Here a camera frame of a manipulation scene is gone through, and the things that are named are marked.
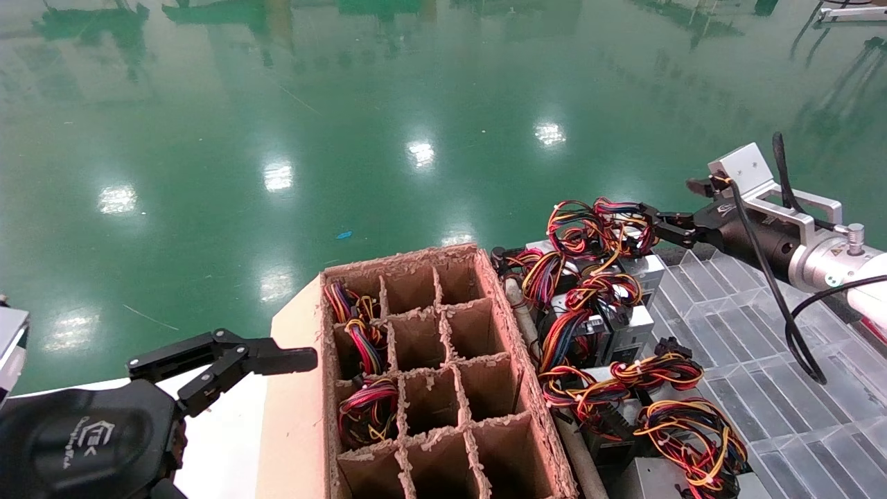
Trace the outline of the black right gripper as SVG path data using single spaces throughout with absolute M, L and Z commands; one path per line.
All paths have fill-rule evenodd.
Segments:
M 647 203 L 640 203 L 639 210 L 641 216 L 655 227 L 655 235 L 661 240 L 685 249 L 706 243 L 752 268 L 762 270 L 751 237 L 731 200 L 712 202 L 694 214 L 659 211 Z M 752 209 L 745 208 L 745 214 L 773 275 L 778 280 L 787 280 L 791 259 L 800 246 L 798 228 L 778 219 L 764 217 Z

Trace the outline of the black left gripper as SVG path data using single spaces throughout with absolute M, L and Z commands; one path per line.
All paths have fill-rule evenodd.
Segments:
M 185 430 L 158 387 L 12 398 L 2 407 L 2 496 L 187 499 L 173 483 Z

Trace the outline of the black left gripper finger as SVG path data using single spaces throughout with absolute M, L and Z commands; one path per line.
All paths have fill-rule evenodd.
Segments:
M 310 372 L 319 366 L 312 347 L 283 349 L 272 338 L 242 338 L 216 329 L 166 345 L 129 360 L 131 380 L 159 383 L 203 367 L 183 385 L 177 403 L 182 414 L 196 417 L 249 374 L 258 376 Z

